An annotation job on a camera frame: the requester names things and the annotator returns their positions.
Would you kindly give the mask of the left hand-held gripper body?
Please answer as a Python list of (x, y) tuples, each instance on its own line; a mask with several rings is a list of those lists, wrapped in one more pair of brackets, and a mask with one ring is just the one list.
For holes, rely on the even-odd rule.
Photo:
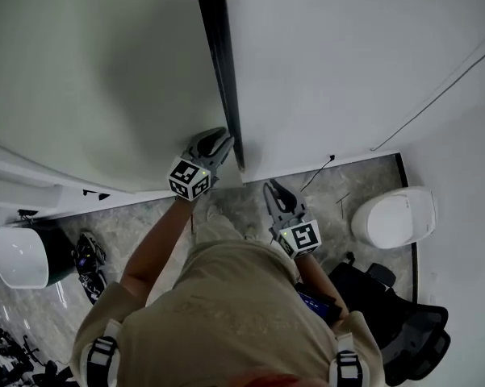
[(172, 192), (189, 202), (209, 191), (218, 180), (220, 154), (205, 155), (192, 147), (177, 157), (168, 173), (168, 184)]

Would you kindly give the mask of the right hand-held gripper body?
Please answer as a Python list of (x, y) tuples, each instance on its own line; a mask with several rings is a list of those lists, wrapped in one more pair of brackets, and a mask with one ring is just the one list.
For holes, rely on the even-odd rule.
[(309, 211), (274, 216), (273, 221), (271, 235), (291, 259), (314, 252), (321, 245), (318, 222)]

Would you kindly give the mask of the white roller blind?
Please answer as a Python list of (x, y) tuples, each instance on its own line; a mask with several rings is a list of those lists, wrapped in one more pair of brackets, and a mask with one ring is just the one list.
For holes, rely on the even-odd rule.
[(223, 126), (198, 0), (0, 0), (0, 146), (109, 189), (165, 190)]

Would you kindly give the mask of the person's right forearm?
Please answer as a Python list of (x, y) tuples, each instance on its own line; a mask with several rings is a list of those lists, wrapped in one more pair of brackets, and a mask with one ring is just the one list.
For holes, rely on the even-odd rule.
[(297, 257), (295, 264), (299, 270), (301, 280), (306, 286), (335, 300), (335, 304), (341, 309), (337, 321), (346, 319), (349, 315), (349, 310), (316, 258), (312, 254), (307, 254), (302, 257)]

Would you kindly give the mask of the person's left forearm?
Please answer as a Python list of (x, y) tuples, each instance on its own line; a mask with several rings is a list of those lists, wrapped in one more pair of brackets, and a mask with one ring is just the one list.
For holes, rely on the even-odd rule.
[(197, 201), (176, 198), (129, 258), (119, 283), (143, 305), (167, 265)]

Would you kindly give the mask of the person's beige trousers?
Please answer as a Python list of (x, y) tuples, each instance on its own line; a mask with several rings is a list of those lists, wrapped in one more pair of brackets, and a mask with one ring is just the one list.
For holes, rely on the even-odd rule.
[(245, 230), (239, 232), (226, 216), (220, 215), (197, 227), (194, 233), (194, 246), (190, 252), (201, 252), (219, 245), (233, 247), (257, 241), (258, 238), (245, 239)]

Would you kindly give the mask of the blue screen handheld device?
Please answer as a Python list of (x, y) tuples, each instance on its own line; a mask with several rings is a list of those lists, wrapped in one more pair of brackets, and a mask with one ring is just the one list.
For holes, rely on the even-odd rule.
[(336, 304), (335, 298), (316, 292), (302, 282), (298, 282), (295, 285), (295, 290), (307, 307), (328, 325), (332, 325), (341, 319), (342, 309)]

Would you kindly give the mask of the white rounded bin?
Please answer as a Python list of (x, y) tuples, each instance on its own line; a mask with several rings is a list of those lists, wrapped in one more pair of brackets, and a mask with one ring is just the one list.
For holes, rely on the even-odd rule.
[(425, 187), (407, 187), (371, 198), (354, 213), (353, 236), (372, 247), (393, 249), (416, 243), (437, 226), (437, 202)]

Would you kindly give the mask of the person's beige shirt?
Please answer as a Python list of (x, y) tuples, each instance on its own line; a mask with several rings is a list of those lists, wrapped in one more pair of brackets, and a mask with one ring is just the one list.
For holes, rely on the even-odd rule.
[(113, 282), (84, 319), (70, 367), (83, 381), (84, 355), (119, 324), (119, 387), (222, 387), (265, 367), (327, 379), (337, 338), (353, 336), (370, 371), (385, 387), (383, 360), (362, 314), (329, 326), (295, 290), (292, 261), (270, 246), (243, 240), (201, 243), (190, 251), (174, 287), (147, 303)]

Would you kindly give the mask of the black mesh office chair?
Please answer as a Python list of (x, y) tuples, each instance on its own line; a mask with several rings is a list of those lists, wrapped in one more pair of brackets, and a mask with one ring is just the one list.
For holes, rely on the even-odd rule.
[(446, 308), (399, 297), (395, 274), (381, 264), (363, 272), (342, 262), (328, 277), (349, 310), (363, 314), (381, 351), (387, 385), (420, 381), (440, 364), (451, 342)]

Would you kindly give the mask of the black wheeled stand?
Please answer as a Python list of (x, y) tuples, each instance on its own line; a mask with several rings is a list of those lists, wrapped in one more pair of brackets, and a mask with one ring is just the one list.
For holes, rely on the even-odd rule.
[(14, 372), (33, 372), (34, 363), (40, 363), (35, 356), (36, 352), (36, 348), (30, 349), (27, 336), (23, 337), (23, 344), (20, 344), (8, 331), (0, 327), (0, 356), (11, 360)]

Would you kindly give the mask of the black window frame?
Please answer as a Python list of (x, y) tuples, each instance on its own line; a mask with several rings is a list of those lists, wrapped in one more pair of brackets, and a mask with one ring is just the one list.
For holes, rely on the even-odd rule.
[(245, 170), (227, 0), (198, 0), (228, 130), (239, 170)]

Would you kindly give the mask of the black wired floor device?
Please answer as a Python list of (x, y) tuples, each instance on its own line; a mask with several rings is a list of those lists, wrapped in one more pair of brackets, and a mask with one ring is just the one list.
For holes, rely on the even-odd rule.
[(90, 231), (81, 231), (76, 247), (72, 250), (72, 257), (78, 280), (91, 304), (94, 305), (107, 287), (102, 271), (106, 262), (106, 253)]

